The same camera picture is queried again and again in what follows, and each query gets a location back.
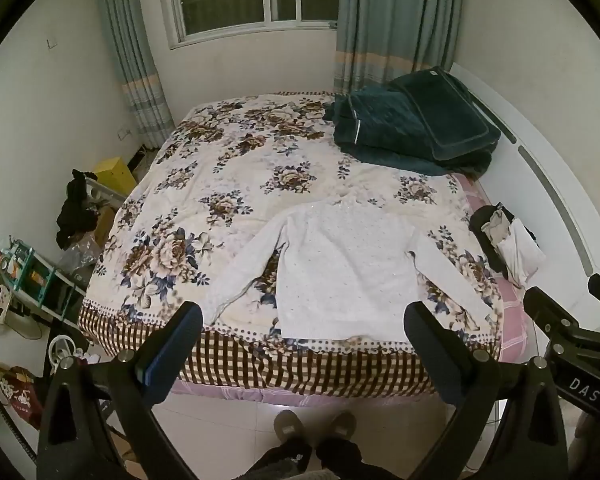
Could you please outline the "right teal curtain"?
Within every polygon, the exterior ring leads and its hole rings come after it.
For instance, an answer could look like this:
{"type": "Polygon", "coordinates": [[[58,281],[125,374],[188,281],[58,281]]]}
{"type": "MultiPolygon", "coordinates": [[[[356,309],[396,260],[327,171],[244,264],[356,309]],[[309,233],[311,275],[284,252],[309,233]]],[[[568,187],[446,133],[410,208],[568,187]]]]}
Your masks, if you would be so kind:
{"type": "Polygon", "coordinates": [[[454,61],[463,0],[339,0],[334,90],[454,61]]]}

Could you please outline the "teal curtain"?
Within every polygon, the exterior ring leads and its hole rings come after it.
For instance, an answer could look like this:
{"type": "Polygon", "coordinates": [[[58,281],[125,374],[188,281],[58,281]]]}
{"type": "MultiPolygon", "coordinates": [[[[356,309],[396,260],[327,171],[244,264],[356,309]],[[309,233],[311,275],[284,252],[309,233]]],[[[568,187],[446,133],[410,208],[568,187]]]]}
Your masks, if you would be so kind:
{"type": "Polygon", "coordinates": [[[161,148],[174,121],[155,66],[140,0],[97,0],[102,30],[140,143],[161,148]]]}
{"type": "Polygon", "coordinates": [[[334,90],[454,61],[463,0],[339,0],[334,90]]]}

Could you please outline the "yellow box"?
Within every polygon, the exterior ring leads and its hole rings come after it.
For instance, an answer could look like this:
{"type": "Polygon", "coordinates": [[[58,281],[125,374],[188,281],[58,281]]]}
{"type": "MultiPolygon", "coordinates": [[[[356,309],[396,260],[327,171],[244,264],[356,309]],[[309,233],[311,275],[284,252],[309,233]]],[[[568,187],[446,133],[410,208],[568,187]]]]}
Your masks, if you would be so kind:
{"type": "Polygon", "coordinates": [[[101,160],[95,165],[93,172],[99,183],[124,196],[129,196],[137,186],[131,170],[121,157],[101,160]]]}

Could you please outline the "pile of folded clothes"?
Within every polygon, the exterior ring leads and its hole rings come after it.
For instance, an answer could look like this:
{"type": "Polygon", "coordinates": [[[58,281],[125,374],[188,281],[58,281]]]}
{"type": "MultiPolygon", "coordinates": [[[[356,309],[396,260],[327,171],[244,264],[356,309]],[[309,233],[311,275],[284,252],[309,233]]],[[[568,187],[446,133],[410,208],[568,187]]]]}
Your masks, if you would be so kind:
{"type": "Polygon", "coordinates": [[[546,260],[534,234],[504,205],[482,206],[469,219],[469,229],[493,271],[524,289],[546,260]]]}

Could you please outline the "red printed bag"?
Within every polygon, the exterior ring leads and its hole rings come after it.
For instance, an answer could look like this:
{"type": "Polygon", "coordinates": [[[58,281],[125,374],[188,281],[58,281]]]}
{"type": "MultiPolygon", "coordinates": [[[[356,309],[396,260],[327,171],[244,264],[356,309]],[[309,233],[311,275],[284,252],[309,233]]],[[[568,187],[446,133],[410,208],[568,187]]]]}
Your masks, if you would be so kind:
{"type": "Polygon", "coordinates": [[[36,430],[41,427],[43,407],[35,391],[34,376],[15,366],[0,379],[1,392],[16,414],[36,430]]]}

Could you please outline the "left grey slipper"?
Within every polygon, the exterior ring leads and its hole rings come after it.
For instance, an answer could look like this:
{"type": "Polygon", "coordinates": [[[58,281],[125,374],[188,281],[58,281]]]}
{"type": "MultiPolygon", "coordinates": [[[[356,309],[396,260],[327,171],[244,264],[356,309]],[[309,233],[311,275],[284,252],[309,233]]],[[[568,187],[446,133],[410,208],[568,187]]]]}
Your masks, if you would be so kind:
{"type": "Polygon", "coordinates": [[[302,421],[291,410],[280,411],[274,419],[274,431],[278,440],[282,443],[291,438],[303,437],[306,433],[302,421]]]}

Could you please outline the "white knit sweater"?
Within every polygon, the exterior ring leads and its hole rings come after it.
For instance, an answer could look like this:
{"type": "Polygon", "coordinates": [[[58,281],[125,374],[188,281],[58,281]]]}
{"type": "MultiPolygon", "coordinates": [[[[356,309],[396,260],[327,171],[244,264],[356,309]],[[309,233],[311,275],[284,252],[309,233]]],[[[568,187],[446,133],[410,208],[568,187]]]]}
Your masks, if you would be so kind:
{"type": "Polygon", "coordinates": [[[353,196],[291,207],[270,220],[211,283],[212,324],[278,257],[276,309],[286,338],[404,341],[405,308],[423,275],[483,324],[491,308],[434,241],[402,216],[353,196]]]}

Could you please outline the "teal storage shelf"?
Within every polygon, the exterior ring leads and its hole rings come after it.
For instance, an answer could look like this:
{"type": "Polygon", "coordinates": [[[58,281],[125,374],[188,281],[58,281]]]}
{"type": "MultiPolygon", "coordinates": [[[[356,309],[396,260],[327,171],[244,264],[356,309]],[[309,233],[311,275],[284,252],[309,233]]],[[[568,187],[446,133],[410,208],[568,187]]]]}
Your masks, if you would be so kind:
{"type": "Polygon", "coordinates": [[[0,272],[6,286],[27,308],[78,329],[85,290],[22,240],[0,250],[0,272]]]}

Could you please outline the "dark green folded quilt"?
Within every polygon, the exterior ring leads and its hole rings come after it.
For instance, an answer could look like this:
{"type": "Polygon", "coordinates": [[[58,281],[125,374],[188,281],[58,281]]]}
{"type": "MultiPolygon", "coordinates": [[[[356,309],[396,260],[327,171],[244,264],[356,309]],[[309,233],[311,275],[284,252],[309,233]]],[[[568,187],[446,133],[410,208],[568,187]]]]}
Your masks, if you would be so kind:
{"type": "Polygon", "coordinates": [[[338,94],[324,118],[343,153],[426,176],[480,178],[501,136],[464,84],[439,67],[338,94]]]}

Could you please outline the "left teal curtain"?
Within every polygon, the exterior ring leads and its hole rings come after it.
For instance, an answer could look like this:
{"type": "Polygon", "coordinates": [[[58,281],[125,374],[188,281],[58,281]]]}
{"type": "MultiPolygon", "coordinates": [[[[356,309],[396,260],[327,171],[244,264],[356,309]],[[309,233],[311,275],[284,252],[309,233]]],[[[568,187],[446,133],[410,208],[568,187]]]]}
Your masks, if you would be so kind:
{"type": "Polygon", "coordinates": [[[140,0],[97,0],[102,30],[140,143],[161,148],[174,121],[155,66],[140,0]]]}

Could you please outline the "right grey slipper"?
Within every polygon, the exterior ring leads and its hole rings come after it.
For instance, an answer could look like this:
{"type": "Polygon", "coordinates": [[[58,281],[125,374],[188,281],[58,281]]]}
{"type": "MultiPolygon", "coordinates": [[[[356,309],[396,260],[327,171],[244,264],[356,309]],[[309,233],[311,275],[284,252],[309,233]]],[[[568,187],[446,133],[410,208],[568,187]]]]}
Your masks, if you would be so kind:
{"type": "Polygon", "coordinates": [[[342,412],[329,424],[326,436],[350,441],[355,433],[357,424],[353,413],[349,411],[342,412]]]}

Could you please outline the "black garment on rack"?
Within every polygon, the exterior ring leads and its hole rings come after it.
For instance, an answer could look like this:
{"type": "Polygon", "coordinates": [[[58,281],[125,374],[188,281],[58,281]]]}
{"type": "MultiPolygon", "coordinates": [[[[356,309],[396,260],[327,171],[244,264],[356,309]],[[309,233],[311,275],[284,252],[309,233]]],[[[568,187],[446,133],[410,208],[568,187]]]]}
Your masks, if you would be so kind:
{"type": "Polygon", "coordinates": [[[72,170],[72,180],[66,187],[67,197],[56,220],[56,243],[61,250],[67,250],[79,237],[97,226],[98,213],[87,198],[87,179],[96,180],[97,176],[91,171],[72,170]]]}

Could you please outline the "grey slipper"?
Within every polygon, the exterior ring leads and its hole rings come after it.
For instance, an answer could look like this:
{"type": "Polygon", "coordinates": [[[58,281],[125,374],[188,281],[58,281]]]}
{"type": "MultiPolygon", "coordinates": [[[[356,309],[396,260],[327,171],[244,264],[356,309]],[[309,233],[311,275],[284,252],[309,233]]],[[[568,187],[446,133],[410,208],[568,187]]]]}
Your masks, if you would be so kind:
{"type": "Polygon", "coordinates": [[[329,424],[326,436],[350,441],[355,433],[357,424],[353,413],[349,411],[342,412],[329,424]]]}
{"type": "Polygon", "coordinates": [[[274,419],[274,431],[278,440],[282,443],[291,438],[303,437],[306,433],[302,421],[291,410],[280,411],[274,419]]]}

